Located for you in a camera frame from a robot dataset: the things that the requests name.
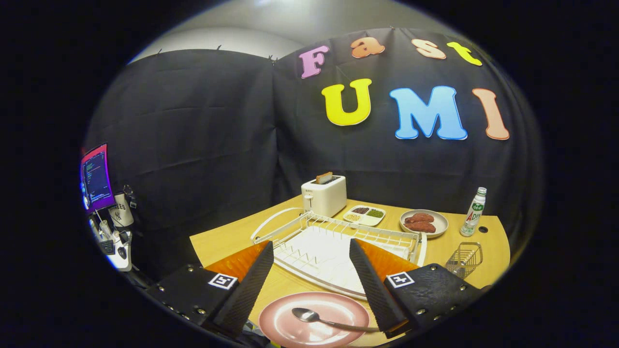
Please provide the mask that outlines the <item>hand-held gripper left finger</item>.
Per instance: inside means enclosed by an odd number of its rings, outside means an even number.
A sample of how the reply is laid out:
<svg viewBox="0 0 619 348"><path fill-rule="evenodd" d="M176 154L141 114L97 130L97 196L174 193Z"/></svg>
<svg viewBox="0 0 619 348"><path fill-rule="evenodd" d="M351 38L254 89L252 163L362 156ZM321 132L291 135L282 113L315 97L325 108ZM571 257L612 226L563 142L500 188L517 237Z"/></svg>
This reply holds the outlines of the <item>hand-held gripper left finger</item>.
<svg viewBox="0 0 619 348"><path fill-rule="evenodd" d="M185 321L236 338L270 272L273 250L265 240L206 267L187 264L146 294Z"/></svg>

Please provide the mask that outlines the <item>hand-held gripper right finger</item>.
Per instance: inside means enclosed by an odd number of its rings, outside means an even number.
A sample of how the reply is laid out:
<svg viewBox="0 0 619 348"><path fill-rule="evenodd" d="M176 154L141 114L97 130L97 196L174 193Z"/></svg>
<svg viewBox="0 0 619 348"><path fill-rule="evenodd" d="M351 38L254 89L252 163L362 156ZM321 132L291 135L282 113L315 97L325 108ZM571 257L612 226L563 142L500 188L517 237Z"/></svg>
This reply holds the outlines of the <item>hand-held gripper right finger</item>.
<svg viewBox="0 0 619 348"><path fill-rule="evenodd" d="M439 264L419 267L360 239L350 240L349 258L387 338L429 330L483 294Z"/></svg>

